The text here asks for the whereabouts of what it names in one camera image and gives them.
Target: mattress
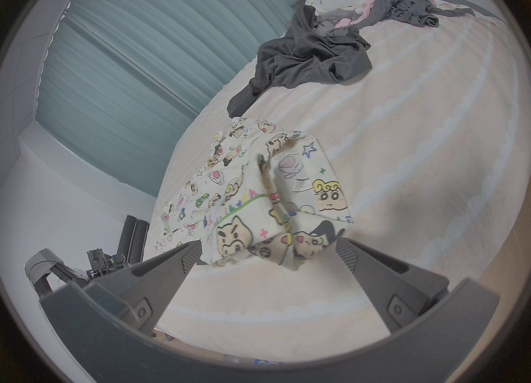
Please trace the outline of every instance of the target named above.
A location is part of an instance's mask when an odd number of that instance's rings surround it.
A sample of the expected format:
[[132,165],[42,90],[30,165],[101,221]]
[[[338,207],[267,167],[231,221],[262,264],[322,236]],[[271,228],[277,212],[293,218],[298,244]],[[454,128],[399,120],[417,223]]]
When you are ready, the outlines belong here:
[[[363,28],[368,74],[270,88],[244,116],[317,137],[354,221],[345,236],[441,273],[451,289],[479,278],[520,211],[531,169],[531,88],[503,23],[439,19],[438,28],[392,20]],[[224,86],[177,143],[144,259],[156,254],[164,202],[204,166],[214,134],[228,130],[228,101],[255,65]],[[295,272],[256,257],[196,266],[156,328],[210,351],[270,361],[324,358],[389,334],[334,249]]]

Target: cartoon print pajamas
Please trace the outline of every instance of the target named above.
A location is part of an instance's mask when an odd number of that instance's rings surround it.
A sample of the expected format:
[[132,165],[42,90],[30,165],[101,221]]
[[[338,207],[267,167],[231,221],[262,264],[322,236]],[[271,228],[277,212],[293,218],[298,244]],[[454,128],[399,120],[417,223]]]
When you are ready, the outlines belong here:
[[319,143],[267,121],[234,118],[211,157],[161,216],[162,253],[200,240],[201,260],[222,266],[254,254],[296,270],[352,225]]

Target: blue star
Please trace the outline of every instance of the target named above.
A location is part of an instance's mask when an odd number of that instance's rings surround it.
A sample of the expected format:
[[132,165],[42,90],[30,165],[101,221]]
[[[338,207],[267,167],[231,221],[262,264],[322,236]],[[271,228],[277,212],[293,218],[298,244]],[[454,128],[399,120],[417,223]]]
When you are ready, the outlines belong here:
[[302,154],[303,154],[303,156],[306,156],[308,158],[309,158],[309,154],[310,153],[313,153],[314,151],[317,151],[317,148],[315,148],[313,146],[313,141],[312,141],[312,143],[309,146],[303,146],[303,147],[304,147],[304,151],[303,151]]

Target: blue object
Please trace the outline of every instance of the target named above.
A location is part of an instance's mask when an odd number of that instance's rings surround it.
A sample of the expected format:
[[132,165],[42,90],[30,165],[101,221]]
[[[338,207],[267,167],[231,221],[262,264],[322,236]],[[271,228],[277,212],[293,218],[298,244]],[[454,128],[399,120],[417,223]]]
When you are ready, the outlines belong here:
[[72,0],[37,121],[91,165],[156,196],[175,144],[212,97],[282,36],[293,0]]

